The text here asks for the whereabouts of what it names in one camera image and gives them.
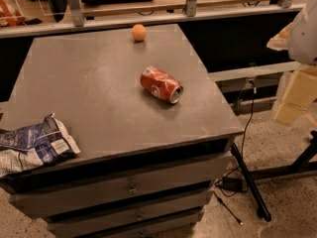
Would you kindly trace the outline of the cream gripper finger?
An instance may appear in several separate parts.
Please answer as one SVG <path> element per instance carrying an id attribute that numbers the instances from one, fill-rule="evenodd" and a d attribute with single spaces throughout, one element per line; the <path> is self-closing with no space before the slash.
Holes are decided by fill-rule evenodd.
<path id="1" fill-rule="evenodd" d="M 283 125 L 295 122 L 317 99 L 317 66 L 302 65 L 280 78 L 272 119 Z"/>
<path id="2" fill-rule="evenodd" d="M 269 39 L 266 46 L 274 51 L 288 51 L 289 50 L 289 35 L 292 24 L 289 23 L 279 33 Z"/>

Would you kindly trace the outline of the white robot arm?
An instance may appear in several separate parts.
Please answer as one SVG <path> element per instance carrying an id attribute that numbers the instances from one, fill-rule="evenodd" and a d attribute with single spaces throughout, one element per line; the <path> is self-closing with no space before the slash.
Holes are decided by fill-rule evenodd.
<path id="1" fill-rule="evenodd" d="M 317 99 L 317 0 L 309 0 L 294 20 L 271 38 L 269 49 L 288 50 L 299 69 L 279 83 L 273 120 L 290 125 Z"/>

